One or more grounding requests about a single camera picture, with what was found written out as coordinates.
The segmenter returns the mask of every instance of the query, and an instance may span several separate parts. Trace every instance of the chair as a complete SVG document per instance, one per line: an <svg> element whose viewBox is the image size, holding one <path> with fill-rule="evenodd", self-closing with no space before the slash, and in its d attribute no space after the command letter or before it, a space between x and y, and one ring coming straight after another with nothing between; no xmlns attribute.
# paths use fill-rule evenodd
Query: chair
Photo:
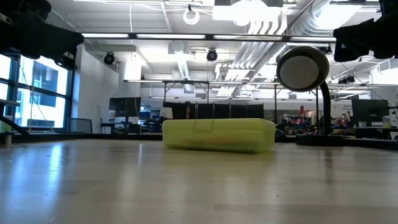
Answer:
<svg viewBox="0 0 398 224"><path fill-rule="evenodd" d="M93 124L90 119L68 118L68 132L93 133Z"/></svg>

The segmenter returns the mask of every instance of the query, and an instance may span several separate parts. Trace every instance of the glass wall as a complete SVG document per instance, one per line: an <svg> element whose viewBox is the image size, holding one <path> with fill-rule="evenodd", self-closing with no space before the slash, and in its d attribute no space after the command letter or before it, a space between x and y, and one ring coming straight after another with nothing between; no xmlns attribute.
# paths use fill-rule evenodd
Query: glass wall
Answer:
<svg viewBox="0 0 398 224"><path fill-rule="evenodd" d="M66 127L72 100L71 71L45 57L32 60L0 55L0 81L0 99L20 103L4 112L15 123L33 129Z"/></svg>

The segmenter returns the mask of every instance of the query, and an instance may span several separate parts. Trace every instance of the wooden floor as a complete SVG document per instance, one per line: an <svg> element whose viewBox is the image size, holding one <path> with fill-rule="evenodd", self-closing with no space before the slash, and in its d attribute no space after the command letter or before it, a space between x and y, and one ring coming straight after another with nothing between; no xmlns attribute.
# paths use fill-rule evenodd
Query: wooden floor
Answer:
<svg viewBox="0 0 398 224"><path fill-rule="evenodd" d="M79 140L0 149L0 223L398 223L398 153Z"/></svg>

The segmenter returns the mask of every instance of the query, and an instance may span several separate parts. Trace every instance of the yellow plastic container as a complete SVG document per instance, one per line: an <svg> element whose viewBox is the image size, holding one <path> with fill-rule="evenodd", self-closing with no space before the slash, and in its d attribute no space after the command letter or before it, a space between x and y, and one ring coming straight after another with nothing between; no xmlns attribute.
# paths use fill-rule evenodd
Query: yellow plastic container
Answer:
<svg viewBox="0 0 398 224"><path fill-rule="evenodd" d="M197 119L163 122L166 147L261 153L275 144L275 124L264 119Z"/></svg>

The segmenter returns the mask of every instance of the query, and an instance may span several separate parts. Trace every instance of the black lamp base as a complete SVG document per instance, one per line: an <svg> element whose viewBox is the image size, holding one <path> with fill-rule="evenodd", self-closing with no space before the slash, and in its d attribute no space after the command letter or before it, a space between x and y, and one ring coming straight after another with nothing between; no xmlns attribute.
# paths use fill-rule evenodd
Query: black lamp base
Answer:
<svg viewBox="0 0 398 224"><path fill-rule="evenodd" d="M296 144L301 146L330 146L343 147L342 136L318 135L318 134L298 134L296 135Z"/></svg>

